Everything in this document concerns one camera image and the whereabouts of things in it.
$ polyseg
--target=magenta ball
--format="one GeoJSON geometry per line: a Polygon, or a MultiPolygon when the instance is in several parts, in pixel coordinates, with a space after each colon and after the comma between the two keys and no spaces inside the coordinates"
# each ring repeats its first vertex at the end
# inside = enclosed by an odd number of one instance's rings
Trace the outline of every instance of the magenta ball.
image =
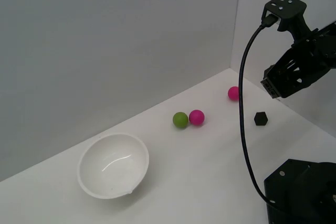
{"type": "Polygon", "coordinates": [[[189,121],[193,125],[201,125],[204,122],[205,116],[204,113],[200,110],[193,110],[189,114],[189,121]]]}
{"type": "Polygon", "coordinates": [[[232,101],[238,101],[239,100],[238,87],[236,86],[231,87],[227,92],[227,95],[232,101]]]}

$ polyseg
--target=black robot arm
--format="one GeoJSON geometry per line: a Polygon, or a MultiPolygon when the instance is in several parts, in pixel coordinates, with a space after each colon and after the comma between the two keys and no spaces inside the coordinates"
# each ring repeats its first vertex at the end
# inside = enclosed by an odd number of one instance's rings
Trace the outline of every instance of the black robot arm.
{"type": "Polygon", "coordinates": [[[336,68],[336,22],[311,31],[303,17],[306,8],[300,0],[271,0],[265,5],[262,19],[277,16],[278,31],[289,31],[294,39],[291,48],[264,72],[261,84],[272,98],[286,98],[336,68]]]}

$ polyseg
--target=white bowl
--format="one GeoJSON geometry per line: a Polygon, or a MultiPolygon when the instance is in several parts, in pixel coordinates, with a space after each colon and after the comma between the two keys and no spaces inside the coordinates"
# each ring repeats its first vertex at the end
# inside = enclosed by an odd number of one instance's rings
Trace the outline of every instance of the white bowl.
{"type": "Polygon", "coordinates": [[[130,194],[141,182],[149,164],[144,143],[125,133],[95,141],[82,155],[77,168],[81,188],[99,199],[130,194]]]}

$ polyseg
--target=white wall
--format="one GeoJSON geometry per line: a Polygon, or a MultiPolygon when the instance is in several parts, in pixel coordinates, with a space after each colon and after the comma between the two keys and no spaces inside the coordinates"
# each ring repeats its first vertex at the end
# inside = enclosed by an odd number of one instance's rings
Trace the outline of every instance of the white wall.
{"type": "Polygon", "coordinates": [[[0,180],[229,67],[237,0],[0,5],[0,180]]]}
{"type": "MultiPolygon", "coordinates": [[[[264,4],[270,0],[239,0],[231,67],[238,71],[241,56],[253,32],[260,25],[264,4]]],[[[336,20],[336,0],[302,0],[311,29],[323,28],[336,20]]],[[[274,64],[290,48],[293,40],[288,32],[280,33],[277,25],[265,29],[248,55],[245,77],[261,87],[264,70],[274,64]]],[[[336,136],[336,71],[330,71],[311,87],[282,99],[282,102],[314,124],[336,136]]]]}

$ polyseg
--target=cable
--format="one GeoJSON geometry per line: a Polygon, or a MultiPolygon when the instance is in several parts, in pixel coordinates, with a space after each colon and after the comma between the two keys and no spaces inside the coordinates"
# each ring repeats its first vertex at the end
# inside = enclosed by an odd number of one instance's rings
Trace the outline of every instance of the cable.
{"type": "Polygon", "coordinates": [[[242,146],[243,146],[243,152],[244,152],[244,157],[245,157],[245,161],[246,161],[246,165],[247,165],[247,169],[248,172],[250,174],[252,183],[254,185],[254,188],[257,190],[257,193],[259,194],[259,196],[264,200],[264,202],[269,205],[270,207],[272,207],[273,209],[283,212],[285,214],[288,215],[288,213],[286,211],[283,211],[282,209],[280,209],[279,207],[277,207],[275,205],[275,203],[271,202],[260,190],[256,178],[254,176],[253,173],[253,169],[251,166],[251,162],[248,156],[248,150],[247,150],[247,146],[246,146],[246,139],[245,139],[245,126],[244,126],[244,105],[243,105],[243,77],[244,77],[244,67],[245,67],[245,62],[246,62],[246,58],[248,55],[248,52],[252,46],[252,43],[254,42],[254,40],[256,39],[256,37],[258,36],[258,34],[266,27],[271,27],[273,24],[275,24],[277,22],[278,18],[274,15],[269,15],[267,16],[261,23],[261,25],[258,27],[258,29],[254,32],[254,34],[252,35],[251,39],[249,40],[249,42],[247,43],[247,46],[245,48],[243,57],[242,57],[242,61],[240,64],[240,70],[239,70],[239,79],[238,79],[238,93],[239,93],[239,123],[240,123],[240,136],[242,139],[242,146]]]}

